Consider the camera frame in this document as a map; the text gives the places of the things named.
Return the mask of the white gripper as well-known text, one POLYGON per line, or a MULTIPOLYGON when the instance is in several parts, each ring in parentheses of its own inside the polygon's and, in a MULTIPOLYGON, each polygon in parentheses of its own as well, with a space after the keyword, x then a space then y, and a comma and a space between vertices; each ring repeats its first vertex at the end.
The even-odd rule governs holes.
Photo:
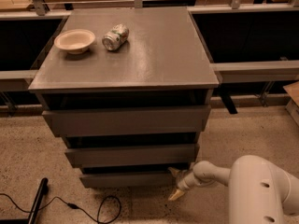
POLYGON ((180 171, 177 168, 169 167, 168 171, 176 178, 177 189, 174 189, 168 197, 168 200, 173 202, 182 197, 185 194, 184 191, 192 189, 196 185, 196 178, 192 170, 180 171))

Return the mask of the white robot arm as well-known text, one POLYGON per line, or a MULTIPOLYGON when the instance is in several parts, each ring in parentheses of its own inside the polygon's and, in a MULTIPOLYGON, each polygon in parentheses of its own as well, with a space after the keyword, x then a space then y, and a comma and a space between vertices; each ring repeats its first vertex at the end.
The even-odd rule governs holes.
POLYGON ((258 156, 238 158, 230 168, 199 161, 190 170, 171 167, 174 201, 194 187, 215 182, 228 188, 229 224, 285 224, 299 215, 299 178, 258 156))

